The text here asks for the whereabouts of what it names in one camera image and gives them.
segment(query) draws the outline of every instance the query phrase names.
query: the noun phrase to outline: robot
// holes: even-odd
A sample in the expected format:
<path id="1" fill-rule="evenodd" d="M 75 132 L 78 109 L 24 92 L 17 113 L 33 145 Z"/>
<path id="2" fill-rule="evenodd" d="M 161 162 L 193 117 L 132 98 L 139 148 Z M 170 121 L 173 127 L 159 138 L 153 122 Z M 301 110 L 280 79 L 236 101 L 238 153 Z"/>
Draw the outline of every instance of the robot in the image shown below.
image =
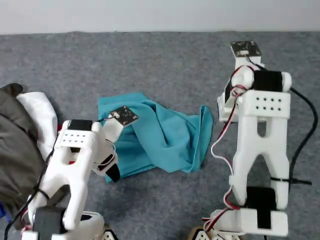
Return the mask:
<path id="1" fill-rule="evenodd" d="M 244 234 L 285 237 L 288 216 L 284 211 L 288 204 L 290 169 L 286 153 L 287 122 L 291 100 L 287 92 L 292 78 L 287 72 L 266 70 L 254 41 L 232 42 L 231 49 L 235 71 L 217 98 L 219 121 L 226 122 L 217 142 L 231 122 L 238 123 L 232 167 L 229 163 L 230 191 L 224 197 L 227 208 L 203 218 L 204 229 L 197 229 L 191 239 L 239 240 Z M 260 122 L 266 124 L 264 136 L 257 131 Z M 266 161 L 270 188 L 247 186 L 248 173 L 258 155 Z M 238 206 L 226 202 L 231 190 Z"/>
<path id="2" fill-rule="evenodd" d="M 88 179 L 93 170 L 120 178 L 115 142 L 122 130 L 138 119 L 128 107 L 111 112 L 104 126 L 90 120 L 68 120 L 56 139 L 52 157 L 41 179 L 39 191 L 28 205 L 32 230 L 22 240 L 118 240 L 97 212 L 84 211 Z M 60 187 L 69 185 L 67 208 L 47 206 Z"/>

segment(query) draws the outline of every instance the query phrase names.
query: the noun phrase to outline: teal towel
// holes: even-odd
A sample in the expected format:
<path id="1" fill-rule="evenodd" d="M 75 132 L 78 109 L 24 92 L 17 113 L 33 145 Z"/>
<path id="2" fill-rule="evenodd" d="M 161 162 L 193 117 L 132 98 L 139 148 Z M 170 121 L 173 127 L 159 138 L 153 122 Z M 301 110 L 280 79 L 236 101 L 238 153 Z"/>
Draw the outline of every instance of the teal towel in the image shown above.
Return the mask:
<path id="1" fill-rule="evenodd" d="M 129 107 L 139 116 L 124 128 L 115 144 L 121 178 L 155 167 L 168 173 L 200 169 L 214 122 L 207 106 L 200 107 L 199 115 L 187 116 L 164 108 L 143 93 L 130 93 L 99 98 L 99 119 L 121 106 Z"/>

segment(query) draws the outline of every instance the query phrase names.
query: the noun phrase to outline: black wire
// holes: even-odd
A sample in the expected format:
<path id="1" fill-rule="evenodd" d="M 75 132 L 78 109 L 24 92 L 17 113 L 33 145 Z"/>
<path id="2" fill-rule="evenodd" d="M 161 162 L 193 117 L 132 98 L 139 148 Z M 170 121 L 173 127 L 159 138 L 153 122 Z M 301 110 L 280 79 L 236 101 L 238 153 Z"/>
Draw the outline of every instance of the black wire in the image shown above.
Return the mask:
<path id="1" fill-rule="evenodd" d="M 313 123 L 312 123 L 312 127 L 311 127 L 310 131 L 304 137 L 303 141 L 300 143 L 299 147 L 296 149 L 296 151 L 295 151 L 295 153 L 294 153 L 294 155 L 292 157 L 292 160 L 291 160 L 291 163 L 290 163 L 290 168 L 289 168 L 289 191 L 291 189 L 291 184 L 299 184 L 299 183 L 308 184 L 308 183 L 311 183 L 311 182 L 308 182 L 308 181 L 295 179 L 295 178 L 293 178 L 293 174 L 294 174 L 294 169 L 295 169 L 295 165 L 296 165 L 296 162 L 297 162 L 297 158 L 298 158 L 301 150 L 304 148 L 304 146 L 307 144 L 307 142 L 309 141 L 311 136 L 316 131 L 317 126 L 318 126 L 318 118 L 319 118 L 317 110 L 316 110 L 314 104 L 307 97 L 305 97 L 302 93 L 300 93 L 298 90 L 296 90 L 293 87 L 291 87 L 290 90 L 308 104 L 308 106 L 310 107 L 310 109 L 312 111 L 312 114 L 313 114 Z"/>
<path id="2" fill-rule="evenodd" d="M 222 240 L 226 240 L 224 237 L 222 237 L 220 234 L 217 234 L 217 236 L 219 237 L 219 238 L 221 238 Z"/>
<path id="3" fill-rule="evenodd" d="M 54 141 L 54 144 L 53 146 L 55 146 L 56 144 L 56 141 L 57 141 L 58 137 L 55 138 L 55 141 Z M 40 176 L 38 178 L 38 181 L 36 183 L 36 185 L 33 187 L 33 192 L 32 194 L 30 195 L 30 197 L 28 198 L 28 200 L 26 201 L 26 203 L 19 209 L 19 211 L 17 212 L 17 214 L 14 216 L 13 220 L 10 221 L 7 226 L 5 227 L 5 230 L 4 230 L 4 237 L 3 237 L 3 240 L 8 240 L 8 234 L 9 234 L 9 230 L 11 229 L 11 227 L 14 225 L 14 223 L 18 220 L 19 217 L 21 217 L 23 215 L 23 213 L 25 212 L 26 208 L 28 207 L 28 205 L 31 203 L 31 201 L 35 198 L 36 194 L 39 192 L 39 187 L 40 187 L 40 184 L 41 184 L 41 180 L 48 168 L 48 165 L 49 165 L 49 161 L 50 161 L 50 158 L 52 157 L 52 155 L 54 154 L 54 147 L 52 148 L 51 152 L 49 153 L 49 155 L 46 157 L 45 159 L 45 164 L 42 168 L 42 171 L 40 173 Z"/>
<path id="4" fill-rule="evenodd" d="M 104 118 L 101 118 L 101 119 L 97 120 L 97 122 L 101 123 L 101 122 L 103 122 L 105 120 L 115 119 L 115 118 L 116 118 L 116 116 L 104 117 Z"/>
<path id="5" fill-rule="evenodd" d="M 246 56 L 246 59 L 247 59 L 250 63 L 252 63 L 253 65 L 257 66 L 260 70 L 264 70 L 264 71 L 266 71 L 266 70 L 267 70 L 267 69 L 266 69 L 266 68 L 264 68 L 263 66 L 261 66 L 261 65 L 259 65 L 259 64 L 256 64 L 256 63 L 254 63 L 254 62 L 250 59 L 250 57 L 249 57 L 249 56 Z"/>

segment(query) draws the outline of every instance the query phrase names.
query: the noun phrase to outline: dark gray jacket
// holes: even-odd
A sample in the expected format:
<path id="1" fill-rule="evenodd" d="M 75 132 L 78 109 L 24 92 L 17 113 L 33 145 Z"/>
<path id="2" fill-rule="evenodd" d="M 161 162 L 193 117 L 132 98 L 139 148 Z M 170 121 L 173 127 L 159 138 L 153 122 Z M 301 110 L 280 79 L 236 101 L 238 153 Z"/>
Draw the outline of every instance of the dark gray jacket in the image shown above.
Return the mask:
<path id="1" fill-rule="evenodd" d="M 11 218 L 32 193 L 45 164 L 37 147 L 37 127 L 16 99 L 22 90 L 17 83 L 0 88 L 0 202 Z M 20 221 L 14 226 L 22 227 Z"/>

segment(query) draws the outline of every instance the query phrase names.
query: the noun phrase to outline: white cloth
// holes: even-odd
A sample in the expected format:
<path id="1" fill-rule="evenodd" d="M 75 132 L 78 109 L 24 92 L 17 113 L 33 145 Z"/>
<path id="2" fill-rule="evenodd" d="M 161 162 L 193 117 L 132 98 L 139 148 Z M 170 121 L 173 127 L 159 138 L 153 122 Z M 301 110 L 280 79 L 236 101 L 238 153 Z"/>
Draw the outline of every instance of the white cloth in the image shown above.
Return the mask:
<path id="1" fill-rule="evenodd" d="M 43 92 L 23 93 L 16 98 L 24 106 L 37 127 L 37 146 L 45 160 L 57 137 L 58 119 L 56 112 Z"/>

